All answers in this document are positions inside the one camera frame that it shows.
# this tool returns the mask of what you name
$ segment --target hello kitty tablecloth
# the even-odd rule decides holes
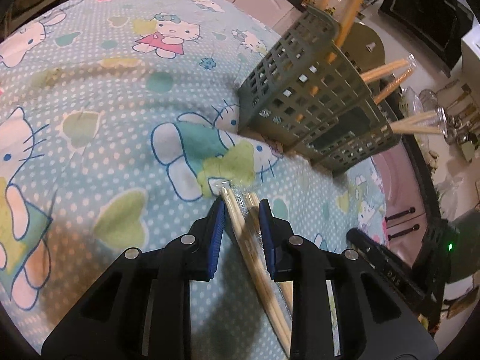
[[[188,232],[225,179],[322,249],[352,227],[386,243],[371,160],[332,179],[235,134],[236,89],[277,39],[224,0],[70,0],[0,44],[0,300],[37,351],[123,250]],[[194,358],[283,360],[230,234],[191,286]]]

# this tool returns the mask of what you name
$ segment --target black cabinet handle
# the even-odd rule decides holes
[[[388,240],[390,241],[390,240],[392,240],[392,239],[394,239],[394,238],[406,236],[407,234],[411,233],[412,231],[417,231],[418,229],[420,229],[420,225],[415,224],[415,225],[413,225],[413,226],[412,226],[411,228],[409,228],[409,229],[399,231],[398,233],[395,233],[395,234],[393,234],[393,235],[388,235]]]
[[[392,215],[392,216],[387,216],[385,218],[385,221],[391,221],[393,219],[399,219],[401,218],[402,216],[405,216],[405,215],[408,215],[408,214],[414,214],[415,213],[415,207],[410,207],[408,210],[406,211],[402,211],[402,212],[399,212],[398,214],[395,214],[395,215]]]

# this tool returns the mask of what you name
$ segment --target plastic bag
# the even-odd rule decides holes
[[[453,221],[457,213],[458,206],[458,188],[463,182],[463,177],[450,175],[445,176],[445,180],[435,186],[437,190],[440,213],[443,219]]]

